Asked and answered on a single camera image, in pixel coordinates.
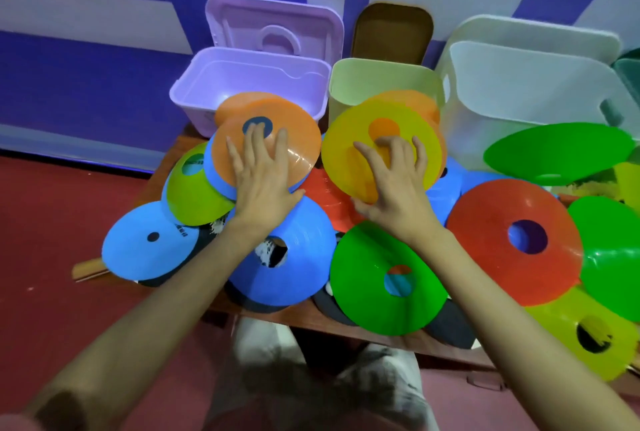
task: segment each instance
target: wall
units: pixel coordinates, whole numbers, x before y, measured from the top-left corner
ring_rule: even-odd
[[[0,147],[152,169],[186,122],[168,98],[192,53],[212,45],[206,0],[0,0]],[[344,55],[370,2],[433,16],[434,66],[462,20],[515,16],[620,34],[640,47],[635,0],[292,0],[344,18]]]

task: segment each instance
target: lime green disc cone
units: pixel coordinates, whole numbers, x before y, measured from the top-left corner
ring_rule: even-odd
[[[578,199],[569,214],[584,247],[584,289],[614,313],[640,322],[640,217],[604,197]]]
[[[385,289],[385,274],[395,266],[412,271],[408,296]],[[330,281],[340,309],[357,325],[382,335],[423,328],[447,299],[442,283],[420,257],[369,221],[356,225],[338,243]]]
[[[206,143],[182,155],[166,187],[166,201],[174,217],[184,225],[203,225],[224,216],[235,203],[214,189],[203,169]]]
[[[627,160],[628,133],[596,123],[559,123],[504,137],[484,152],[492,169],[539,185],[567,185]]]

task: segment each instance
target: cream storage bin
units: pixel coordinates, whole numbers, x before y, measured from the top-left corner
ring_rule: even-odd
[[[440,129],[448,153],[467,169],[490,170],[484,150],[535,125],[602,123],[640,139],[640,109],[601,62],[461,41],[441,63]]]
[[[431,69],[354,57],[338,61],[329,80],[329,124],[347,108],[396,89],[413,89],[444,104],[442,82]]]

